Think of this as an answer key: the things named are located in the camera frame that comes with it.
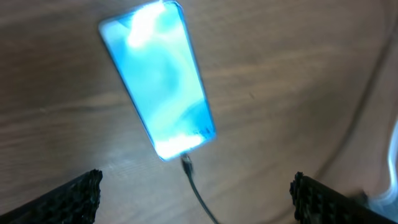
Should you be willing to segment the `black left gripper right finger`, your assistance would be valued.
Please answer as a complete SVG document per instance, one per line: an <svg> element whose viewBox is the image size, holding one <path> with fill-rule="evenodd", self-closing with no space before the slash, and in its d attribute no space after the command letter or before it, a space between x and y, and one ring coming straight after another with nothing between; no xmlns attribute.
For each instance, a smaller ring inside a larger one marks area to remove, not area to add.
<svg viewBox="0 0 398 224"><path fill-rule="evenodd" d="M304 175L295 174L289 189L294 218L301 224L394 224L371 210L369 197L359 191L348 197Z"/></svg>

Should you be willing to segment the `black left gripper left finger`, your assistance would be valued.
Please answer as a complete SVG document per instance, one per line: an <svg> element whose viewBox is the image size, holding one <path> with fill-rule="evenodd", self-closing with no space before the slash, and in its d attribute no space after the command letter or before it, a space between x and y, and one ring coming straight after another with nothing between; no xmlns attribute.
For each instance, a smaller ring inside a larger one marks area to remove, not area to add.
<svg viewBox="0 0 398 224"><path fill-rule="evenodd" d="M1 215L1 224L93 224L103 173L93 169Z"/></svg>

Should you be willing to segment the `blue screen smartphone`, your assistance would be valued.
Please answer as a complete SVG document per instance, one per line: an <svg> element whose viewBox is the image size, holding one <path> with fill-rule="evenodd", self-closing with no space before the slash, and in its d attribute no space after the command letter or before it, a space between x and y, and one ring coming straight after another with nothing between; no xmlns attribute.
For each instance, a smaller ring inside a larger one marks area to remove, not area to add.
<svg viewBox="0 0 398 224"><path fill-rule="evenodd" d="M177 1L137 6L102 20L98 30L163 161L214 140L215 124Z"/></svg>

